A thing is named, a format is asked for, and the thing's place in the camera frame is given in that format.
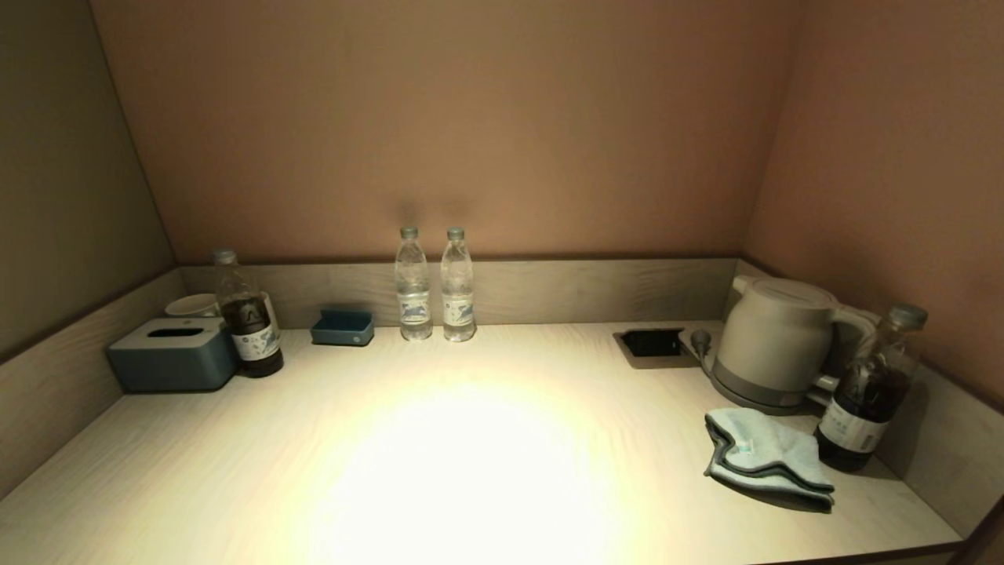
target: beige wall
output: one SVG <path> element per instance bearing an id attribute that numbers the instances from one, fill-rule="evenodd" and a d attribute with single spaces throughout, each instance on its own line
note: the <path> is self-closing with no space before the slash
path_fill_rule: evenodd
<path id="1" fill-rule="evenodd" d="M 1004 2 L 810 4 L 745 253 L 1004 399 Z"/>
<path id="2" fill-rule="evenodd" d="M 92 0 L 178 258 L 735 254 L 799 0 Z"/>
<path id="3" fill-rule="evenodd" d="M 0 2 L 0 359 L 173 260 L 85 0 Z"/>

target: blue tissue box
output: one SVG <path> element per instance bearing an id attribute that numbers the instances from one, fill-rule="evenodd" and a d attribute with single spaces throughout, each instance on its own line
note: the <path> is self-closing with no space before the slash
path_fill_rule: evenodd
<path id="1" fill-rule="evenodd" d="M 157 318 L 107 349 L 126 392 L 218 390 L 238 357 L 222 318 Z"/>

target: towel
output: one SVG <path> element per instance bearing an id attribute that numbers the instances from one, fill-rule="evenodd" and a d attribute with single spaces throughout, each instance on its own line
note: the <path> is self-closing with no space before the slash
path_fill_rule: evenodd
<path id="1" fill-rule="evenodd" d="M 833 484 L 822 473 L 815 438 L 752 408 L 720 408 L 704 419 L 715 444 L 706 476 L 777 506 L 830 511 Z"/>

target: white kettle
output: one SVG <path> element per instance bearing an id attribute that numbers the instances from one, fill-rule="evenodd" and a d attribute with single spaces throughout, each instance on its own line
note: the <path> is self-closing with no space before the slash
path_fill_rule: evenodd
<path id="1" fill-rule="evenodd" d="M 733 402 L 767 414 L 794 412 L 817 384 L 833 390 L 835 380 L 819 371 L 834 323 L 853 326 L 862 341 L 875 331 L 869 314 L 805 282 L 740 275 L 732 287 L 742 299 L 725 324 L 712 383 Z"/>

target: plastic bottle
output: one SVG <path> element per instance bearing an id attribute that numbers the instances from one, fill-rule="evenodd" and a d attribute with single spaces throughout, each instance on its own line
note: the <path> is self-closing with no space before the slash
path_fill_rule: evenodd
<path id="1" fill-rule="evenodd" d="M 928 313 L 894 306 L 863 356 L 851 361 L 815 431 L 819 461 L 839 471 L 858 471 L 871 458 L 913 383 L 920 362 L 916 338 Z"/>
<path id="2" fill-rule="evenodd" d="M 464 228 L 451 227 L 443 251 L 440 277 L 443 282 L 443 337 L 466 342 L 474 337 L 474 262 L 464 242 Z"/>
<path id="3" fill-rule="evenodd" d="M 433 333 L 429 310 L 429 264 L 419 245 L 419 228 L 401 228 L 401 246 L 394 263 L 394 280 L 401 307 L 401 335 L 408 341 L 420 341 Z"/>
<path id="4" fill-rule="evenodd" d="M 237 264 L 233 249 L 213 251 L 218 273 L 216 300 L 248 377 L 267 377 L 283 366 L 275 327 L 254 278 Z"/>

